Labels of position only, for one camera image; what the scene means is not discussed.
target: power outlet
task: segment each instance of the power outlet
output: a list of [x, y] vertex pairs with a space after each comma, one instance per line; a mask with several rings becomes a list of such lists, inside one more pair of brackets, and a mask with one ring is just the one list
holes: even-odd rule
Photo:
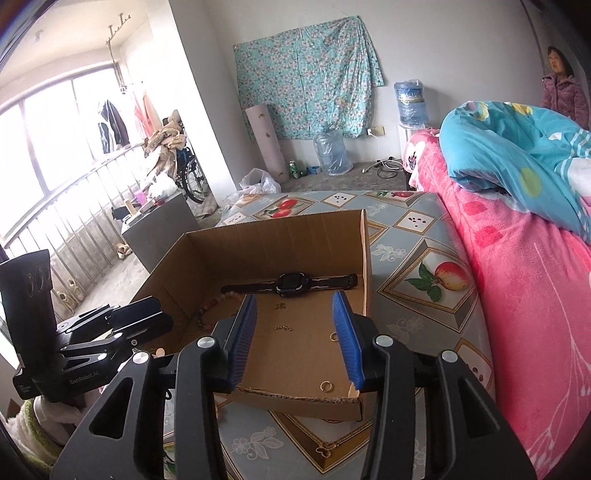
[[370, 127], [368, 128], [368, 135], [373, 135], [374, 137], [381, 137], [386, 134], [386, 130], [384, 127]]

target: ceiling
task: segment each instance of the ceiling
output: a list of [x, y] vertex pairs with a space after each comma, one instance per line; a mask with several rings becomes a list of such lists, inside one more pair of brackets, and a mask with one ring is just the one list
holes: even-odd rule
[[113, 30], [131, 15], [112, 41], [120, 46], [147, 19], [143, 0], [58, 0], [27, 32], [0, 73], [6, 84], [33, 68], [85, 51], [104, 48]]

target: purple jacket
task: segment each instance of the purple jacket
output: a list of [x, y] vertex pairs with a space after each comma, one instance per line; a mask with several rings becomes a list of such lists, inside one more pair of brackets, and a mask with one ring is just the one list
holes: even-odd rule
[[571, 75], [557, 83], [556, 74], [551, 73], [543, 82], [544, 99], [540, 106], [562, 113], [589, 130], [589, 104], [578, 81]]

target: gold ring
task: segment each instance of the gold ring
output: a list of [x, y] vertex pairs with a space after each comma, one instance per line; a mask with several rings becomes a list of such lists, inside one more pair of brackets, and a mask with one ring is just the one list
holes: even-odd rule
[[328, 392], [332, 392], [335, 389], [335, 386], [332, 384], [332, 382], [328, 382], [325, 380], [320, 384], [320, 389], [323, 392], [328, 393]]

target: metal railing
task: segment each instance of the metal railing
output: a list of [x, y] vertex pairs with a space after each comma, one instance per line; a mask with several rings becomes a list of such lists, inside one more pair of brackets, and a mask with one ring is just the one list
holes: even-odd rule
[[[118, 260], [124, 244], [111, 209], [134, 198], [145, 176], [142, 144], [117, 152], [68, 182], [6, 239], [10, 258], [48, 249], [58, 321], [75, 308]], [[0, 320], [5, 318], [0, 303]]]

